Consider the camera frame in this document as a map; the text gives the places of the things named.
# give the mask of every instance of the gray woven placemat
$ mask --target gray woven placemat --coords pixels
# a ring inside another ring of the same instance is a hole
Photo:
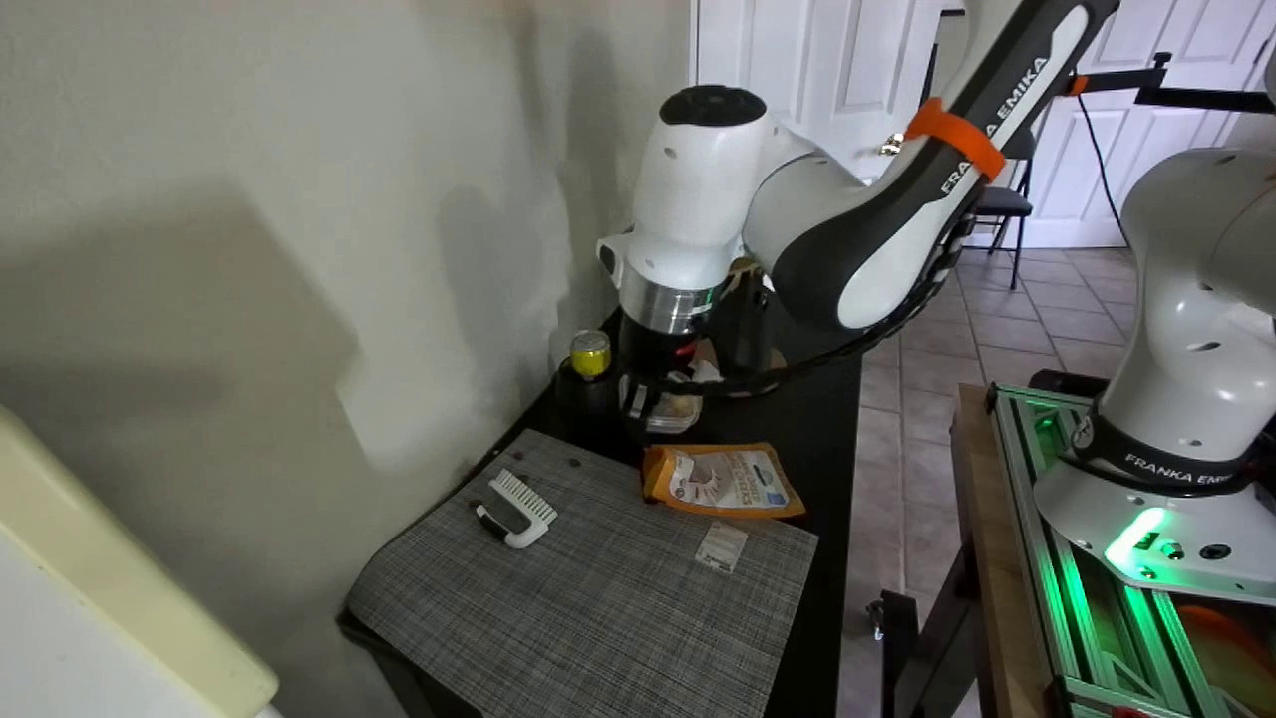
[[[467,512],[509,468],[557,521],[500,545]],[[517,436],[386,544],[352,592],[379,637],[484,714],[762,714],[818,540],[739,521],[733,576],[695,561],[711,520],[640,498],[640,471]]]

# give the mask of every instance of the door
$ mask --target door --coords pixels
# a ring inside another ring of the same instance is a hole
[[[1082,73],[1146,69],[1154,53],[1174,53],[1169,88],[1262,88],[1276,0],[1125,0]],[[1135,107],[1131,92],[1085,97],[1109,189],[1125,193],[1163,156],[1183,148],[1270,143],[1274,119],[1231,113]],[[1102,164],[1078,100],[1053,100],[1034,164],[1034,248],[1122,248]]]
[[[944,0],[699,0],[695,81],[753,88],[855,177],[889,164],[924,88]]]

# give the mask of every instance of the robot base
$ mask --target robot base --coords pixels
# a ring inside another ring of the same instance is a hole
[[[1053,463],[1034,498],[1058,533],[1131,585],[1276,607],[1276,515],[1258,488],[1174,498]]]

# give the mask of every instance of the black cable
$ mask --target black cable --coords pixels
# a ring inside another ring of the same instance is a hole
[[[1085,97],[1078,97],[1078,107],[1082,107],[1082,119],[1085,119],[1085,135],[1089,135],[1094,160],[1102,164],[1102,189],[1106,189],[1109,212],[1114,212],[1114,220],[1118,220],[1122,244],[1129,248],[1129,230],[1125,230],[1125,220],[1122,220],[1118,200],[1114,200],[1114,180],[1109,180],[1106,148],[1102,148],[1102,135],[1094,132]]]

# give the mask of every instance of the tile floor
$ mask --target tile floor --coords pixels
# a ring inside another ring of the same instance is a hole
[[[948,422],[956,383],[1029,383],[1040,366],[1114,374],[1135,315],[1129,250],[964,250],[944,291],[866,354],[840,634],[840,718],[879,718],[880,654],[866,607],[880,592],[924,617],[956,552]]]

